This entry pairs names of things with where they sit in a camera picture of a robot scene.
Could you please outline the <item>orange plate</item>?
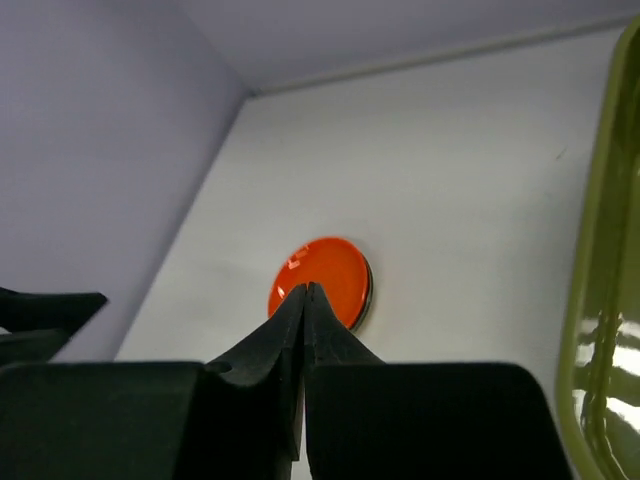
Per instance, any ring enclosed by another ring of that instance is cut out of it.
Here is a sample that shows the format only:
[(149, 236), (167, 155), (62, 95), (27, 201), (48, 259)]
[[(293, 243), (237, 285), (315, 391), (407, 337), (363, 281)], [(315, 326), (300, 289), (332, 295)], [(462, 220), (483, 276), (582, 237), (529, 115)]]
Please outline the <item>orange plate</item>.
[(301, 284), (322, 286), (338, 320), (349, 329), (364, 301), (367, 287), (365, 255), (342, 237), (311, 240), (290, 255), (277, 273), (268, 296), (273, 315), (291, 290)]

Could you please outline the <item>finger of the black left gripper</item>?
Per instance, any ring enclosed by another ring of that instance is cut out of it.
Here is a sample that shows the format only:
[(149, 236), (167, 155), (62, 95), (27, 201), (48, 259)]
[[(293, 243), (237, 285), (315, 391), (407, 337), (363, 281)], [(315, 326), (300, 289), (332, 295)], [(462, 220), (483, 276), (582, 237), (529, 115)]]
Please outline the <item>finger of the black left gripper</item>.
[(10, 333), (59, 329), (77, 333), (108, 302), (98, 292), (24, 293), (1, 289), (1, 327)]
[(34, 330), (1, 335), (0, 362), (47, 362), (69, 341), (69, 336), (59, 329)]

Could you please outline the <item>black plate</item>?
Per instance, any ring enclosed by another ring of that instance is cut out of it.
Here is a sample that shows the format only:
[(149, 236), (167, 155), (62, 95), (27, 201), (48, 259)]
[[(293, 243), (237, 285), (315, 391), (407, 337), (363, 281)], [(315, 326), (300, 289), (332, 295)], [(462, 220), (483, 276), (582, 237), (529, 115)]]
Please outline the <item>black plate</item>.
[(361, 306), (360, 312), (357, 316), (357, 319), (354, 322), (354, 324), (349, 327), (349, 330), (352, 332), (356, 332), (360, 328), (360, 326), (363, 324), (363, 322), (367, 318), (367, 315), (369, 313), (369, 310), (374, 300), (375, 286), (374, 286), (373, 271), (367, 258), (364, 258), (364, 262), (367, 270), (367, 287), (366, 287), (364, 301)]

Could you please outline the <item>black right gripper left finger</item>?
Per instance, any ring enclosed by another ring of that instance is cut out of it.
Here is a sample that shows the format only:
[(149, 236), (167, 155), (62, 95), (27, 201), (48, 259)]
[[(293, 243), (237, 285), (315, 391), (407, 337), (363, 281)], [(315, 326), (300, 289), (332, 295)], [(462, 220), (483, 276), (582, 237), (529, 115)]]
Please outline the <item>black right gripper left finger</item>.
[(287, 479), (300, 455), (304, 287), (202, 362), (30, 363), (1, 374), (5, 479)]

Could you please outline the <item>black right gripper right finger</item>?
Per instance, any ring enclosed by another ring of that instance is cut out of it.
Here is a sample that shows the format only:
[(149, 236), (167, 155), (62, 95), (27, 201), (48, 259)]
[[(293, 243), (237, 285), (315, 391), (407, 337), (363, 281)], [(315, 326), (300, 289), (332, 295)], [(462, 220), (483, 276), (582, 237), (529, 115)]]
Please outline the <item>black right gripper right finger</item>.
[(511, 363), (386, 363), (318, 284), (304, 310), (306, 456), (315, 479), (566, 479), (545, 395)]

